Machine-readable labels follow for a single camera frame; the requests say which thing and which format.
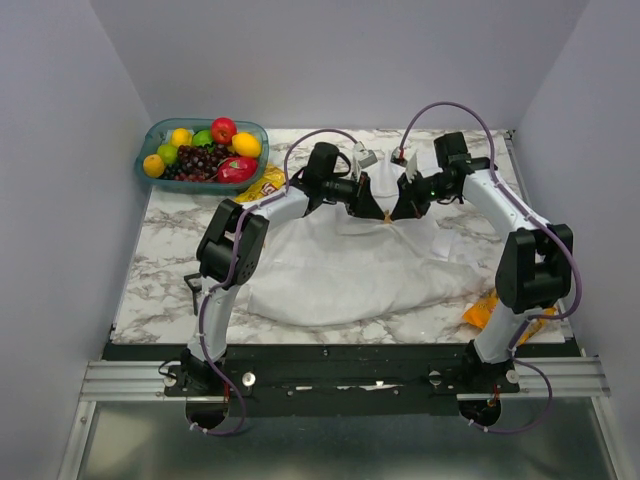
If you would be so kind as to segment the white shirt garment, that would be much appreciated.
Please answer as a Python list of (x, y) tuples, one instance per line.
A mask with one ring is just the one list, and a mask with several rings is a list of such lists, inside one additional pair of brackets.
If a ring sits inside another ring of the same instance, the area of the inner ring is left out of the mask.
[(325, 205), (269, 230), (238, 303), (283, 324), (341, 325), (479, 293), (491, 275), (433, 211), (364, 220)]

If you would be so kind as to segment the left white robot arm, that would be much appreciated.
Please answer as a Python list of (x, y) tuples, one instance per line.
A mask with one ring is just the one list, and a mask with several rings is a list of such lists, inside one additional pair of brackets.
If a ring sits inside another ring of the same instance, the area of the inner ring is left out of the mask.
[(187, 382), (201, 395), (214, 393), (220, 383), (235, 394), (242, 390), (223, 372), (218, 361), (227, 350), (227, 330), (240, 287), (255, 272), (270, 228), (301, 219), (323, 204), (342, 203), (347, 213), (362, 219), (383, 219), (364, 172), (377, 162), (373, 151), (360, 142), (347, 159), (348, 175), (334, 170), (340, 151), (319, 142), (299, 173), (285, 178), (278, 191), (243, 206), (223, 201), (212, 217), (197, 250), (202, 298), (193, 339), (181, 364)]

